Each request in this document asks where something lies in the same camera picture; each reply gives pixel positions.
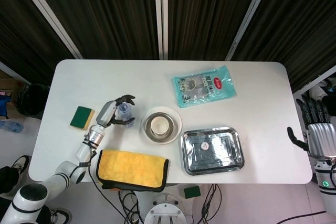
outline stainless steel tray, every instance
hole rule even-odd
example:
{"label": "stainless steel tray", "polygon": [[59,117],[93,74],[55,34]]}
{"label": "stainless steel tray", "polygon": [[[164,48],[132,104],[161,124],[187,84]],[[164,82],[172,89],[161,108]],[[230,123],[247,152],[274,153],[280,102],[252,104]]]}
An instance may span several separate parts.
{"label": "stainless steel tray", "polygon": [[186,131],[181,136],[181,149],[190,175],[240,170],[245,162],[238,133],[231,127]]}

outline dark curtain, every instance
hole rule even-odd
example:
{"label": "dark curtain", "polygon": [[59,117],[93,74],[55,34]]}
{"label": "dark curtain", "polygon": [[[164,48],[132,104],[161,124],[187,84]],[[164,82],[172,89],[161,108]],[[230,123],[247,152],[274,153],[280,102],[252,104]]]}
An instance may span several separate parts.
{"label": "dark curtain", "polygon": [[169,59],[224,60],[251,0],[169,0]]}
{"label": "dark curtain", "polygon": [[280,62],[299,90],[336,64],[336,0],[262,0],[232,60]]}
{"label": "dark curtain", "polygon": [[0,61],[30,82],[51,84],[73,56],[31,0],[0,0]]}
{"label": "dark curtain", "polygon": [[155,0],[46,0],[85,59],[158,59]]}

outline yellow microfiber cloth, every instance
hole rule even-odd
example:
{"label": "yellow microfiber cloth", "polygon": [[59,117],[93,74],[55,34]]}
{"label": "yellow microfiber cloth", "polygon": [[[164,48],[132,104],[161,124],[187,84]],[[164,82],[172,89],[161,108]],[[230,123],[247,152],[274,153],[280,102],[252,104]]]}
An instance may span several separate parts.
{"label": "yellow microfiber cloth", "polygon": [[158,156],[101,150],[96,176],[103,189],[162,191],[168,163],[168,159]]}

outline red label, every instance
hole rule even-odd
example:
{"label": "red label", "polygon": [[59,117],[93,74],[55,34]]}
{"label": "red label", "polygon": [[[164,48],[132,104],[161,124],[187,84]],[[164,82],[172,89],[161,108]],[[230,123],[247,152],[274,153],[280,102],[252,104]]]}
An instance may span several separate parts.
{"label": "red label", "polygon": [[221,89],[222,88],[222,82],[220,81],[220,79],[218,77],[216,77],[214,79],[214,83],[217,89]]}

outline small plastic bottle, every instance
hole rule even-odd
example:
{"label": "small plastic bottle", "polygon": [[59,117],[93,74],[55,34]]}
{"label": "small plastic bottle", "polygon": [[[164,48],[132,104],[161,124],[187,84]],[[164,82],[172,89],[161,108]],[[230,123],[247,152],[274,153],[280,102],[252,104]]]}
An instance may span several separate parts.
{"label": "small plastic bottle", "polygon": [[[121,117],[121,120],[123,121],[127,121],[128,119],[132,118],[132,108],[128,103],[122,103],[118,106],[118,114]],[[127,128],[132,127],[134,124],[134,121],[129,123],[129,124],[125,124],[124,126]]]}
{"label": "small plastic bottle", "polygon": [[0,120],[0,129],[19,133],[23,130],[23,125],[17,122]]}

